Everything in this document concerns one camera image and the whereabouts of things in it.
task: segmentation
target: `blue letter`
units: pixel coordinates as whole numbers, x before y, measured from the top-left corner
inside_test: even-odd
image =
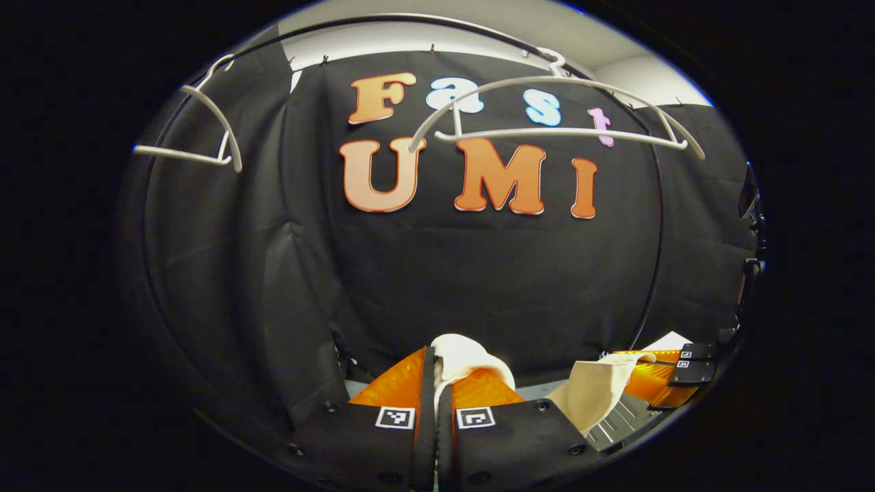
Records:
[[[559,114],[559,100],[553,94],[531,88],[522,93],[522,100],[529,105],[526,114],[533,122],[556,126],[562,121],[562,115]]]
[[[455,99],[457,96],[473,91],[477,88],[477,84],[468,79],[460,79],[456,77],[446,77],[437,79],[431,83],[433,90],[425,97],[425,103],[433,109],[441,109],[448,102]],[[475,94],[466,97],[458,103],[458,110],[464,113],[478,113],[484,107],[480,101],[480,95]]]

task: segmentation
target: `fabric cloth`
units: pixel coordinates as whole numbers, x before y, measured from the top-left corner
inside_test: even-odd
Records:
[[[613,410],[640,359],[653,362],[656,356],[609,354],[596,362],[577,361],[568,382],[546,398],[556,404],[581,434],[587,434]]]
[[[431,342],[435,348],[435,413],[444,388],[465,379],[477,369],[493,371],[511,390],[516,389],[514,375],[504,361],[490,355],[477,341],[460,334],[442,334]]]

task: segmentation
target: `orange letter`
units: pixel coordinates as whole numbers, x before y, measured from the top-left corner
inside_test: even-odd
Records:
[[[357,140],[340,147],[343,156],[343,193],[346,201],[365,212],[395,212],[403,208],[417,192],[417,164],[419,151],[425,140],[419,142],[412,154],[407,151],[411,137],[396,138],[389,149],[398,154],[398,181],[390,192],[378,192],[371,186],[371,158],[380,149],[374,140]]]
[[[517,214],[538,215],[544,211],[541,201],[541,163],[547,153],[534,145],[520,145],[507,167],[501,162],[494,145],[485,138],[468,138],[456,143],[465,153],[465,184],[456,199],[456,208],[479,212],[487,207],[480,194],[481,183],[486,184],[489,199],[496,210],[504,208],[510,191],[516,185],[516,194],[510,209]]]
[[[359,98],[355,112],[349,116],[350,124],[375,122],[392,116],[395,110],[383,106],[383,99],[389,99],[392,104],[397,104],[404,99],[404,87],[401,84],[412,86],[415,83],[417,77],[410,72],[369,77],[353,82],[353,87],[359,89]]]
[[[598,168],[584,158],[572,159],[571,165],[577,169],[577,198],[571,214],[578,219],[591,219],[596,216],[596,208],[592,205],[592,182]]]

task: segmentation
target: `orange gripper pad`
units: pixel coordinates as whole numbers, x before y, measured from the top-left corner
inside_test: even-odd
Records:
[[[477,369],[452,385],[452,409],[516,404],[526,401],[490,369]]]
[[[677,408],[687,403],[697,387],[669,386],[669,378],[674,373],[674,366],[639,362],[623,391],[655,407]]]
[[[681,360],[680,350],[618,350],[614,354],[653,354],[658,362],[677,364]]]
[[[419,409],[425,347],[403,358],[349,400],[351,404]]]

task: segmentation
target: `white plastic hanger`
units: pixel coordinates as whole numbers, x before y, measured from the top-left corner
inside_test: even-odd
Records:
[[[655,107],[653,104],[641,99],[639,96],[631,94],[621,88],[616,88],[614,86],[596,82],[596,81],[588,81],[584,79],[572,79],[570,77],[565,77],[562,75],[562,72],[559,71],[559,67],[565,64],[565,57],[559,53],[554,52],[553,50],[549,50],[547,48],[538,48],[542,53],[547,53],[556,58],[556,61],[549,64],[549,70],[553,73],[552,75],[535,75],[530,77],[518,77],[513,79],[505,79],[504,81],[496,81],[491,82],[486,85],[482,85],[471,92],[467,92],[459,97],[456,97],[452,101],[446,103],[444,107],[437,109],[434,113],[431,114],[428,118],[423,121],[423,124],[419,125],[419,128],[416,130],[416,133],[413,135],[413,141],[410,143],[409,151],[413,152],[416,150],[419,145],[419,141],[425,137],[425,133],[428,132],[435,123],[438,122],[441,116],[444,115],[447,111],[452,109],[452,121],[454,126],[454,135],[447,135],[441,131],[435,131],[435,137],[440,140],[444,140],[445,142],[458,142],[459,140],[465,138],[500,138],[500,137],[529,137],[529,136],[567,136],[567,137],[597,137],[599,135],[606,135],[609,137],[620,138],[625,140],[633,140],[636,142],[644,142],[646,144],[653,145],[662,145],[664,147],[669,147],[672,149],[677,149],[682,151],[687,148],[689,144],[692,147],[693,151],[700,159],[705,158],[705,153],[702,151],[702,147],[699,146],[699,143],[693,138],[690,133],[683,128],[683,126],[678,123],[675,118],[669,116],[665,113],[665,111]],[[614,130],[595,130],[588,128],[516,128],[516,129],[505,129],[505,130],[488,130],[488,131],[475,131],[473,133],[462,133],[462,122],[459,115],[459,101],[465,99],[466,97],[470,97],[475,94],[482,94],[486,91],[493,90],[496,88],[503,88],[507,86],[513,86],[517,84],[525,84],[530,82],[558,82],[565,84],[577,84],[584,86],[591,86],[596,88],[606,88],[613,92],[619,92],[624,95],[628,95],[638,101],[643,102],[649,108],[656,112],[659,115],[660,121],[665,125],[665,130],[668,132],[668,136],[671,140],[666,140],[664,138],[651,137],[649,135],[639,135],[637,133],[629,133],[625,131],[614,131]],[[681,133],[681,135],[685,138],[682,142],[677,141],[677,137],[675,136],[675,132],[672,131],[672,127]]]
[[[194,97],[195,99],[198,99],[199,101],[203,102],[204,105],[206,105],[209,108],[209,110],[212,111],[214,115],[216,115],[216,118],[219,119],[219,123],[221,123],[222,127],[225,129],[225,136],[222,137],[221,146],[219,147],[219,157],[212,158],[212,157],[208,157],[208,156],[201,155],[201,154],[193,154],[191,152],[185,152],[185,151],[174,151],[173,149],[163,149],[161,147],[151,147],[149,145],[135,145],[134,146],[134,153],[135,154],[159,156],[159,157],[165,157],[165,158],[182,158],[182,159],[191,160],[194,162],[203,162],[203,163],[214,164],[214,165],[226,165],[227,163],[229,163],[233,160],[234,161],[234,170],[236,172],[242,171],[243,170],[243,163],[242,163],[242,160],[240,159],[240,147],[237,145],[237,138],[234,136],[234,132],[231,131],[231,124],[228,123],[227,118],[225,117],[225,115],[222,114],[221,109],[219,109],[219,107],[216,106],[216,103],[213,102],[212,99],[207,97],[207,95],[200,92],[200,88],[204,87],[204,84],[206,84],[207,81],[210,80],[210,77],[213,76],[213,71],[215,70],[216,66],[218,66],[222,61],[227,60],[228,58],[233,58],[233,57],[234,57],[233,54],[227,54],[227,55],[219,58],[218,60],[216,60],[216,62],[213,63],[213,65],[210,67],[210,69],[206,71],[206,77],[204,77],[203,81],[200,81],[200,84],[198,84],[198,87],[193,88],[192,86],[184,85],[184,86],[179,88],[180,91],[182,91],[182,92]],[[231,60],[231,62],[227,64],[227,67],[225,67],[225,71],[227,72],[228,69],[233,64],[234,64],[234,61]],[[222,156],[225,155],[225,146],[228,142],[230,142],[230,144],[231,144],[231,155],[229,157],[222,158]]]

